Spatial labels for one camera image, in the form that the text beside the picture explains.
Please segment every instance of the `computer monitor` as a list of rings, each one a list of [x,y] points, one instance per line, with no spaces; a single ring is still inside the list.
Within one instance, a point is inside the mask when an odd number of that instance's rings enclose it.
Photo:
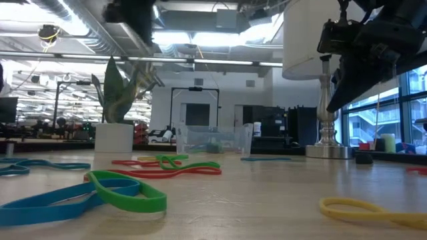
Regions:
[[[0,97],[0,123],[14,123],[16,121],[17,97]]]

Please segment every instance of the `blue rubber band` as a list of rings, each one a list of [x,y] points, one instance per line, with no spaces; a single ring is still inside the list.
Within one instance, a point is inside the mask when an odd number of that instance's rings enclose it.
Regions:
[[[272,157],[272,158],[256,158],[256,157],[242,157],[240,160],[243,161],[290,161],[289,157]]]
[[[30,160],[27,158],[16,158],[16,157],[4,157],[0,159],[0,164],[2,163],[18,163],[20,161]]]
[[[13,162],[14,159],[2,160],[0,163],[4,162]],[[16,164],[4,167],[0,169],[0,176],[4,175],[23,175],[29,173],[30,166],[42,166],[42,167],[52,167],[55,169],[63,170],[72,170],[72,169],[90,169],[91,165],[88,163],[51,163],[47,160],[34,159],[34,160],[25,160],[18,161]]]
[[[112,190],[127,196],[139,193],[140,183],[132,179],[102,179],[104,187],[118,187]],[[76,218],[84,212],[104,204],[98,194],[78,202],[65,205],[54,205],[60,201],[91,193],[95,190],[93,183],[82,183],[56,191],[36,195],[0,206],[0,226],[27,225],[47,223]]]

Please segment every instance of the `wooden table surface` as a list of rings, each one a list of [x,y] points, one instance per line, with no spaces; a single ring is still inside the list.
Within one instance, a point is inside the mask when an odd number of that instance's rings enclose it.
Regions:
[[[92,163],[94,169],[129,169],[113,159],[157,155],[62,151],[17,157]],[[222,175],[180,175],[145,182],[167,194],[167,213],[128,213],[103,205],[77,219],[0,227],[0,239],[426,239],[427,231],[393,223],[340,221],[323,216],[322,197],[353,197],[391,211],[427,212],[427,177],[408,174],[407,165],[291,157],[293,162],[245,162],[232,155],[192,157],[217,161]],[[26,176],[0,178],[0,205],[79,184],[84,171],[32,168]]]

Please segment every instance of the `glass window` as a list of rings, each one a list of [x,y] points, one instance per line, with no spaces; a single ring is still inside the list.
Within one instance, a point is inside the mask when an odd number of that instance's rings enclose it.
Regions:
[[[398,97],[399,97],[399,88],[393,88],[390,89],[388,91],[385,91],[383,93],[380,93],[380,102],[381,101],[385,101],[385,100],[390,100],[390,99],[395,99],[396,102],[398,101]],[[378,95],[369,97],[367,99],[363,99],[361,101],[357,101],[355,103],[351,103],[348,105],[348,109],[353,109],[356,107],[363,107],[369,104],[373,104],[373,103],[377,103],[378,102]]]
[[[348,129],[350,145],[358,147],[359,143],[368,143],[375,138],[376,109],[368,109],[350,113],[348,117]],[[399,105],[381,107],[378,113],[378,132],[380,138],[383,133],[394,133],[396,142],[402,141],[400,136],[400,112]]]
[[[427,65],[408,72],[410,94],[427,90],[426,85]]]
[[[411,101],[412,143],[415,145],[417,153],[426,154],[427,133],[423,124],[415,124],[415,120],[423,118],[427,118],[427,99]]]

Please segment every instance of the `clear plastic container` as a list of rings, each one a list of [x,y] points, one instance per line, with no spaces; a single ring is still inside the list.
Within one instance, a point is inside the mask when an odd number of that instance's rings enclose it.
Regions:
[[[234,153],[242,157],[251,154],[254,125],[242,127],[185,126],[177,128],[177,154]]]

